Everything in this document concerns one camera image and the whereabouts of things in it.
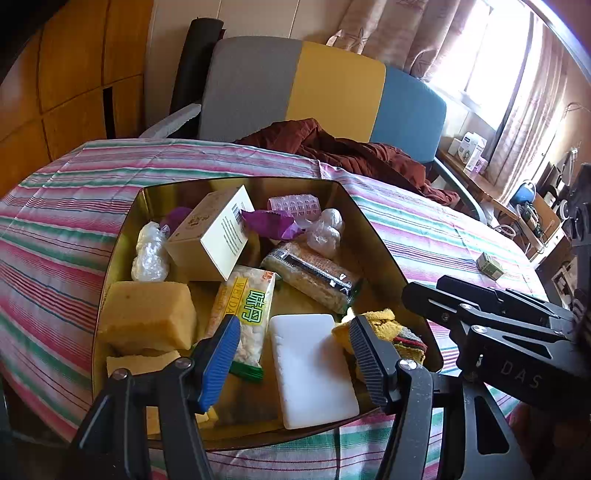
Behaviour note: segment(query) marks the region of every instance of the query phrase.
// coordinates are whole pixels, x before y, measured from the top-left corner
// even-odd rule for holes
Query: white product box
[[[208,193],[167,240],[190,281],[228,279],[247,240],[241,210],[254,210],[244,185]]]
[[[461,142],[461,140],[458,140],[457,138],[454,138],[452,140],[452,144],[447,149],[447,153],[449,153],[450,155],[455,156],[457,154],[457,149],[460,146],[460,142]]]
[[[464,164],[469,163],[471,160],[476,162],[482,155],[485,146],[486,140],[480,135],[467,133],[457,148],[457,156]]]

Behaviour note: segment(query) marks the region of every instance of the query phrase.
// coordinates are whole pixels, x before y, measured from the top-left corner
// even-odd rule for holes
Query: small green box
[[[503,273],[505,273],[503,272],[503,267],[501,267],[501,264],[486,252],[483,252],[482,255],[478,257],[476,260],[476,265],[478,266],[478,270],[495,281],[498,280]]]

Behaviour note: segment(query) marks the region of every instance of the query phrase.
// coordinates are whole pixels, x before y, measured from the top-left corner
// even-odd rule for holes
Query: purple plastic
[[[265,238],[273,240],[293,240],[303,233],[296,220],[287,212],[268,212],[255,210],[241,212],[248,228]]]
[[[183,220],[187,218],[187,215],[189,215],[189,213],[192,211],[193,209],[188,207],[176,207],[172,209],[168,215],[160,221],[160,228],[162,228],[164,225],[168,225],[168,228],[170,228],[170,234],[172,235],[178,226],[183,223]]]

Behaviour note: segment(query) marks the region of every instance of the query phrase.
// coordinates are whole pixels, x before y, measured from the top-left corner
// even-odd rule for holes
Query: bed
[[[198,140],[86,143],[43,167],[0,201],[0,369],[24,402],[69,440],[92,403],[90,366],[103,277],[119,228],[145,186],[226,176],[297,176],[340,182],[370,220],[409,281],[448,274],[482,286],[475,259],[488,252],[505,270],[496,286],[545,299],[521,250],[486,225],[394,186],[296,155]],[[457,375],[457,348],[431,324]],[[516,400],[492,389],[508,415]],[[209,454],[221,478],[373,478],[392,418],[373,414],[296,442]],[[425,478],[441,441],[434,411]],[[152,451],[155,478],[165,478]]]

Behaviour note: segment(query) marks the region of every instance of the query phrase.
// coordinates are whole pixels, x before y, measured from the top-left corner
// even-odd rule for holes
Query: brown blanket
[[[399,148],[335,138],[313,118],[275,122],[235,143],[320,160],[423,195],[441,205],[454,204],[459,199],[456,192],[431,187],[425,167]]]

